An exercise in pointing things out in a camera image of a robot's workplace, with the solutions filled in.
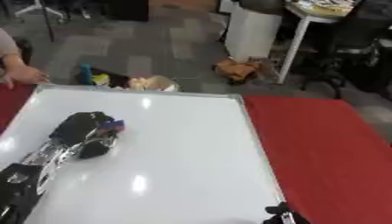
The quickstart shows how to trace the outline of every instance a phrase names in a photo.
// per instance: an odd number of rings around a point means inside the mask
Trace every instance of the blue object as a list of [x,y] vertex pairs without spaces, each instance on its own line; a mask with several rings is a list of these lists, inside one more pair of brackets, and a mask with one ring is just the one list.
[[91,65],[88,63],[83,63],[79,65],[79,69],[81,84],[93,86],[93,72],[91,71]]
[[123,120],[114,121],[114,122],[105,122],[101,125],[100,129],[108,130],[108,129],[115,129],[120,128],[123,129],[125,127],[125,122]]

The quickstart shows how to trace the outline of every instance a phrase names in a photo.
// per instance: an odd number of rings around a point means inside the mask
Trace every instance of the chair wheel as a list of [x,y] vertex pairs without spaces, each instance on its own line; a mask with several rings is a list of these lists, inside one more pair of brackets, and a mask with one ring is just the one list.
[[59,19],[57,19],[57,23],[58,23],[59,25],[63,25],[65,22],[66,22],[66,20],[65,20],[64,18],[59,18]]
[[24,24],[25,23],[25,20],[22,17],[17,17],[16,20],[20,24]]

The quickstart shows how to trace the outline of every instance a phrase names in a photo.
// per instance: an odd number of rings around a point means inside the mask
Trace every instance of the robotic hand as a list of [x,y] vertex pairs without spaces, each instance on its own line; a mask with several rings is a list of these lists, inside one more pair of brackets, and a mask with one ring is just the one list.
[[39,150],[0,171],[0,224],[23,223],[69,158],[106,154],[123,129],[123,121],[102,112],[69,116]]
[[278,206],[267,206],[265,211],[274,216],[262,224],[311,224],[299,213],[290,210],[286,202],[281,202]]

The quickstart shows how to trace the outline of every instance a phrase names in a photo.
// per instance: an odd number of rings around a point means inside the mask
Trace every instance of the person's arm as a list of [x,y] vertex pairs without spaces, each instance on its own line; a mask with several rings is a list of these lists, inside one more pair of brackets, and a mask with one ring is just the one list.
[[47,77],[41,71],[23,62],[17,44],[3,29],[0,29],[0,58],[5,66],[3,78],[9,88],[13,88],[14,81],[25,84],[48,82]]
[[0,58],[7,55],[19,55],[19,49],[13,38],[6,31],[0,29]]

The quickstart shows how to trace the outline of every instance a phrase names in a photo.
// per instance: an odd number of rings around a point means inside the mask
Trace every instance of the red tablecloth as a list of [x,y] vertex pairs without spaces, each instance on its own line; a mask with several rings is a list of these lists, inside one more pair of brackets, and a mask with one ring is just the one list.
[[[0,132],[32,87],[0,85]],[[288,202],[313,224],[392,221],[392,150],[343,101],[245,96]]]
[[9,90],[4,84],[0,84],[0,134],[23,107],[33,88],[34,86],[16,84]]

